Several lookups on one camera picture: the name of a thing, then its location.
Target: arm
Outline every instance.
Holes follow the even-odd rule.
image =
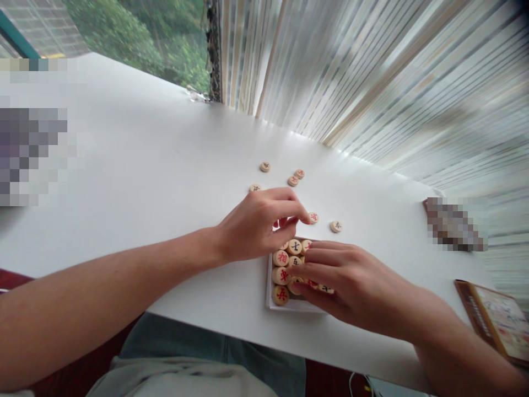
[[[282,227],[273,232],[278,219]],[[1,295],[0,392],[82,357],[184,280],[277,249],[295,235],[298,219],[310,223],[291,189],[253,192],[214,228],[94,259]]]
[[[526,396],[527,379],[482,341],[431,291],[411,284],[363,249],[314,242],[305,264],[289,273],[333,288],[296,284],[307,300],[336,318],[412,343],[441,396]]]

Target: red chinese character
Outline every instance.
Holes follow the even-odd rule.
[[[276,294],[278,299],[281,299],[282,301],[286,301],[287,300],[287,294],[285,294],[285,290],[283,288],[281,288],[281,291]]]

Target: building wall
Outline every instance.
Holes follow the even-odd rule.
[[[89,52],[61,0],[0,0],[0,9],[41,56]]]

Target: white plastic tray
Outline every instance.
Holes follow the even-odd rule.
[[[307,240],[306,238],[294,237],[296,240]],[[276,284],[272,281],[272,269],[274,264],[272,263],[272,254],[268,256],[268,271],[266,279],[266,308],[270,310],[278,310],[282,312],[302,312],[302,313],[317,313],[317,314],[328,314],[319,307],[314,306],[305,300],[303,296],[296,296],[289,291],[290,298],[286,305],[279,306],[272,299],[272,291]]]

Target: hand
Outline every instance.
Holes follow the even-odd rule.
[[[334,294],[327,294],[296,284],[309,302],[341,321],[378,334],[417,345],[432,332],[444,332],[447,327],[440,324],[462,325],[433,292],[411,284],[355,245],[313,242],[305,264],[288,272],[334,289]]]
[[[309,214],[289,187],[250,192],[215,227],[225,262],[268,255],[296,235]],[[280,227],[273,231],[272,226]]]

